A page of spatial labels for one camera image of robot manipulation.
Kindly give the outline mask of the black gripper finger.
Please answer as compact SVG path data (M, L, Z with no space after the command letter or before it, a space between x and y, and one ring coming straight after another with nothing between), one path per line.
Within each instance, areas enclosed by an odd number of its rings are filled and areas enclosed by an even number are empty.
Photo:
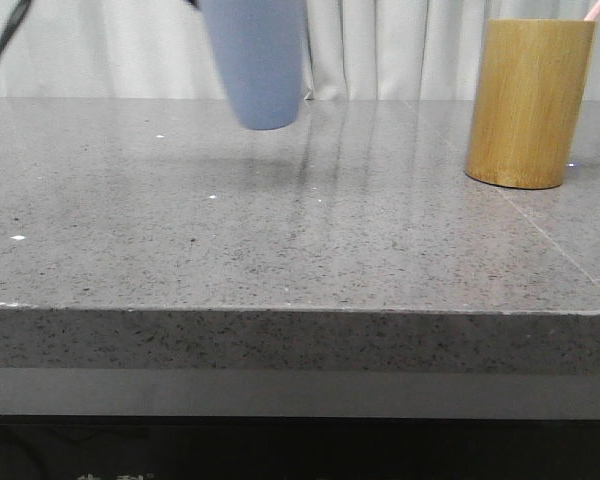
M0 59L31 8L31 0L19 0L9 13L0 33Z

